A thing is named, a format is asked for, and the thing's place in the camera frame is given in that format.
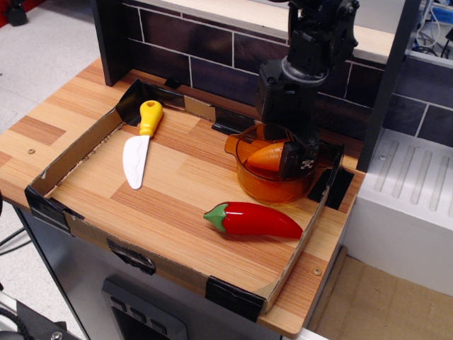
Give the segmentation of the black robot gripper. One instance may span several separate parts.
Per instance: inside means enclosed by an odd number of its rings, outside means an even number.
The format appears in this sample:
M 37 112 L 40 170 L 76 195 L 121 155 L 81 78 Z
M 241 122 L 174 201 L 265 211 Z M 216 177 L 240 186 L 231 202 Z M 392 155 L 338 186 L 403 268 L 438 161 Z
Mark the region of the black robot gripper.
M 286 140 L 288 129 L 298 141 L 283 143 L 278 174 L 295 179 L 314 172 L 318 161 L 319 130 L 314 126 L 314 101 L 321 76 L 309 75 L 285 59 L 264 62 L 259 69 L 255 107 L 264 124 L 265 140 Z

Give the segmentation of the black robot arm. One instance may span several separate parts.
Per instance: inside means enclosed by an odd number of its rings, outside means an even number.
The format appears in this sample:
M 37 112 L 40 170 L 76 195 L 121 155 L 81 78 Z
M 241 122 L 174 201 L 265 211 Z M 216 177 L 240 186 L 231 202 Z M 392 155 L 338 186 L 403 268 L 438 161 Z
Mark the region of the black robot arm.
M 289 50 L 260 66 L 255 107 L 265 136 L 285 142 L 276 172 L 282 179 L 308 174 L 317 163 L 319 132 L 312 121 L 319 88 L 332 69 L 352 56 L 358 1 L 290 1 Z

